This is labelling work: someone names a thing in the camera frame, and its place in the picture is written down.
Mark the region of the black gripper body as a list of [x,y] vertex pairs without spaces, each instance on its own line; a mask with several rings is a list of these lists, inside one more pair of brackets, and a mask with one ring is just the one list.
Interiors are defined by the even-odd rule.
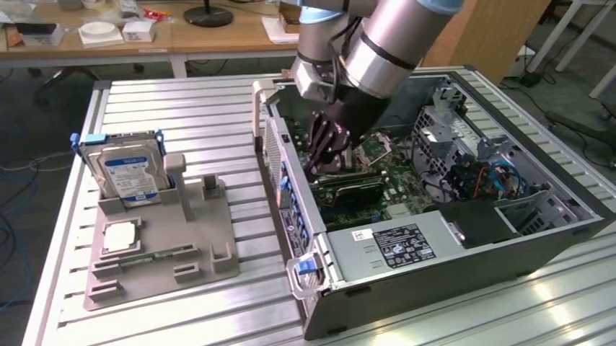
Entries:
[[334,103],[324,109],[324,116],[343,131],[348,131],[350,139],[356,141],[375,125],[388,104],[390,98],[380,99],[356,88],[339,88]]

